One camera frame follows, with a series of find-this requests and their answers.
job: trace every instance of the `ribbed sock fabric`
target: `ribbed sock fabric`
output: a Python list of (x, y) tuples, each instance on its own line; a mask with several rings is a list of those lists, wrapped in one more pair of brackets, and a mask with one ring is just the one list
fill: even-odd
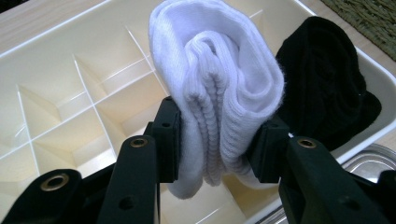
[(216, 186), (225, 172), (259, 185), (244, 153), (278, 109), (284, 79), (254, 24), (220, 0), (164, 1), (151, 13), (149, 43), (182, 112), (179, 175), (170, 191), (190, 198), (203, 178)]
[(332, 21), (308, 18), (276, 58), (287, 83), (277, 114), (293, 134), (316, 138), (334, 150), (379, 115), (381, 104), (366, 90), (355, 47)]

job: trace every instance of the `white organizer box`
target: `white organizer box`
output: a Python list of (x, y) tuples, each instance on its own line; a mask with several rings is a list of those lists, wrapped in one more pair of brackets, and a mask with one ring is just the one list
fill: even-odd
[[(160, 2), (105, 1), (0, 54), (0, 218), (38, 176), (59, 168), (93, 174), (153, 120), (168, 95), (149, 56), (149, 14)], [(255, 22), (273, 53), (313, 14), (293, 0), (226, 2)], [(334, 151), (339, 162), (396, 126), (395, 78), (359, 56), (368, 90), (383, 109)], [(179, 201), (163, 187), (163, 223), (252, 222), (279, 204), (274, 188), (247, 189), (231, 176)]]

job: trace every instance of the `white sock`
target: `white sock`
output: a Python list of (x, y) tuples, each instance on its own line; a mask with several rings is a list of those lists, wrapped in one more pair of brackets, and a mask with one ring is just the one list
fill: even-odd
[(179, 177), (171, 192), (192, 197), (203, 177), (215, 186), (224, 172), (258, 182), (244, 153), (278, 108), (284, 83), (254, 24), (220, 0), (168, 0), (151, 14), (149, 41), (182, 112)]

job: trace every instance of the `black fabric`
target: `black fabric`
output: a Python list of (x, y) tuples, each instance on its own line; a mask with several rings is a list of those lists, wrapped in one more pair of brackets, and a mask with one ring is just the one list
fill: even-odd
[(352, 42), (332, 21), (305, 20), (276, 59), (286, 80), (277, 114), (293, 134), (316, 138), (334, 150), (379, 115), (381, 104), (366, 90)]
[(29, 0), (0, 0), (0, 13), (5, 12)]

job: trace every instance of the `beige countertop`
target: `beige countertop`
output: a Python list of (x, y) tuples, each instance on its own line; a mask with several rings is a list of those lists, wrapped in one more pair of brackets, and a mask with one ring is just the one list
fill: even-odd
[[(300, 1), (318, 16), (337, 23), (346, 31), (355, 46), (396, 76), (396, 62), (322, 2), (319, 0)], [(0, 14), (0, 55), (102, 2), (104, 0), (30, 0)], [(396, 130), (379, 139), (377, 143), (396, 150)]]

